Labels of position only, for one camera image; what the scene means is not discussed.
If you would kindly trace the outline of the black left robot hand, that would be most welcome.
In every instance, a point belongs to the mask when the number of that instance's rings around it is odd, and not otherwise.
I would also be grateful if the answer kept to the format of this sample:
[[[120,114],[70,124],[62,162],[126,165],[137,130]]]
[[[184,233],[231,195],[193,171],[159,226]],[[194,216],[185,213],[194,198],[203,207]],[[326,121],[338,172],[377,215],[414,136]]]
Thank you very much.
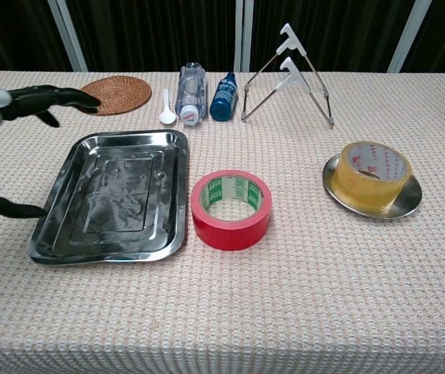
[[[34,115],[46,125],[58,128],[58,120],[49,111],[54,105],[73,107],[84,113],[95,114],[101,102],[82,90],[52,85],[27,86],[15,90],[0,89],[0,125],[4,121]],[[46,210],[39,206],[14,203],[0,196],[0,215],[3,217],[30,219],[46,214]]]

